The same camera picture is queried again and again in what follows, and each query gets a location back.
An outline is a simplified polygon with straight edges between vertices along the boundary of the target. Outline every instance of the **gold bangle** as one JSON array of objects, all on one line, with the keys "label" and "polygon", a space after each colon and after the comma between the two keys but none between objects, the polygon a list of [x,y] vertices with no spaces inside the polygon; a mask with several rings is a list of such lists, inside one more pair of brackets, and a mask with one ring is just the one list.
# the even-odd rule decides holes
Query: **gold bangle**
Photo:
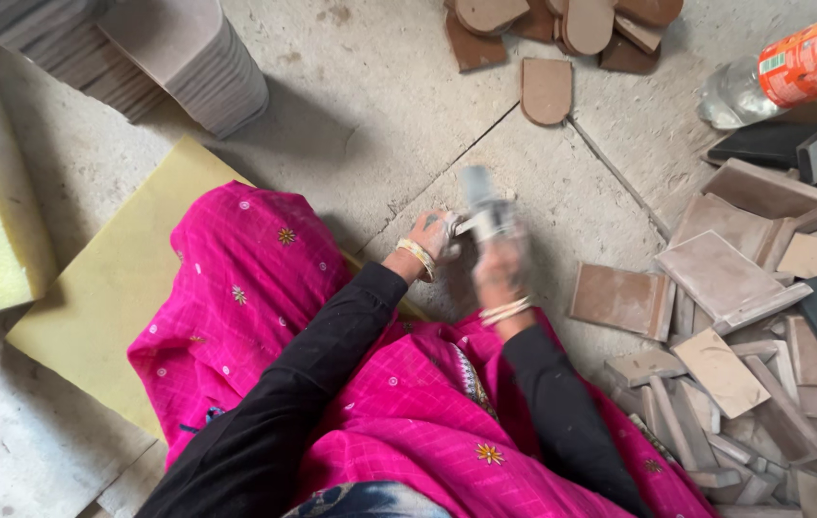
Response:
[{"label": "gold bangle", "polygon": [[426,277],[422,275],[420,280],[426,283],[434,282],[434,268],[437,266],[434,264],[434,260],[430,257],[430,254],[427,253],[427,250],[424,249],[421,245],[414,242],[414,240],[410,239],[402,239],[399,240],[399,243],[395,245],[395,250],[400,248],[404,248],[408,252],[411,252],[414,257],[417,257],[417,260],[421,262],[421,265],[424,265],[424,269],[426,270]]}]

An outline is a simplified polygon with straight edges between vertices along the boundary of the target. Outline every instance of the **dust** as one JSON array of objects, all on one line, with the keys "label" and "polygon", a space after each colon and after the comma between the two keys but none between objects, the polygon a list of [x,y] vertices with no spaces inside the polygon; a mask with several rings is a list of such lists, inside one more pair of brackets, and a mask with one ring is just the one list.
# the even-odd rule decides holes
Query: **dust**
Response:
[{"label": "dust", "polygon": [[298,63],[298,62],[302,61],[302,54],[297,53],[297,52],[287,53],[287,54],[284,54],[284,55],[280,56],[280,61],[286,63],[287,65],[290,65],[290,64],[293,64],[293,63]]},{"label": "dust", "polygon": [[334,17],[334,26],[341,27],[350,19],[350,9],[347,6],[333,6],[328,8],[328,12]]}]

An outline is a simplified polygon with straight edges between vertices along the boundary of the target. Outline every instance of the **plastic bottle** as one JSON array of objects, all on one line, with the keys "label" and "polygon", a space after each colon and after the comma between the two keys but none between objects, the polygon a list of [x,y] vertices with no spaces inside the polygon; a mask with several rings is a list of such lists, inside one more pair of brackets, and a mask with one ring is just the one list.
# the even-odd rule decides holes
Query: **plastic bottle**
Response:
[{"label": "plastic bottle", "polygon": [[817,23],[715,71],[697,113],[718,129],[758,123],[817,99]]}]

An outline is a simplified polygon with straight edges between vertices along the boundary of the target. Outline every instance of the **tattooed hand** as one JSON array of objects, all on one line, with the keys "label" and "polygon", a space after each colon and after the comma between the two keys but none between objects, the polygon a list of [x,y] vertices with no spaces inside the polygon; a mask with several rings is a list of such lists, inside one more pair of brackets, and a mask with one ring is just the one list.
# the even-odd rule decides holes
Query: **tattooed hand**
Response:
[{"label": "tattooed hand", "polygon": [[[478,301],[485,309],[495,309],[522,299],[530,293],[526,284],[529,270],[529,241],[518,222],[513,230],[503,231],[478,241],[478,263],[473,282]],[[536,323],[532,310],[518,313],[495,325],[503,341]]]},{"label": "tattooed hand", "polygon": [[[450,242],[450,227],[458,219],[452,212],[427,210],[417,217],[408,239],[421,245],[436,265],[446,265],[460,254],[459,243]],[[401,276],[408,286],[425,271],[417,257],[404,249],[390,253],[382,265]]]},{"label": "tattooed hand", "polygon": [[437,266],[446,265],[460,255],[460,245],[450,240],[450,226],[459,215],[442,210],[427,210],[414,222],[408,239],[421,245]]}]

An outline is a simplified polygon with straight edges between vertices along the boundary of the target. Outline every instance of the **tile pile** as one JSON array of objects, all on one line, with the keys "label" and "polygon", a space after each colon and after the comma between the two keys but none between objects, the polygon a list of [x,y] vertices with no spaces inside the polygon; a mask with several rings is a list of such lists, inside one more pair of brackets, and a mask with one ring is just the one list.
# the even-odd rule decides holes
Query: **tile pile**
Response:
[{"label": "tile pile", "polygon": [[137,121],[166,94],[95,25],[101,0],[0,0],[0,45]]},{"label": "tile pile", "polygon": [[264,76],[218,0],[132,0],[99,27],[218,138],[267,108]]},{"label": "tile pile", "polygon": [[[461,73],[506,62],[501,34],[507,32],[554,43],[569,56],[597,55],[600,67],[607,70],[645,74],[658,64],[663,33],[684,4],[683,0],[444,0],[443,5],[447,41]],[[527,119],[540,125],[559,124],[570,106],[570,62],[524,59],[521,109]]]},{"label": "tile pile", "polygon": [[663,345],[606,361],[612,398],[722,516],[817,516],[814,178],[728,156],[656,257],[663,273],[579,267],[572,318]]}]

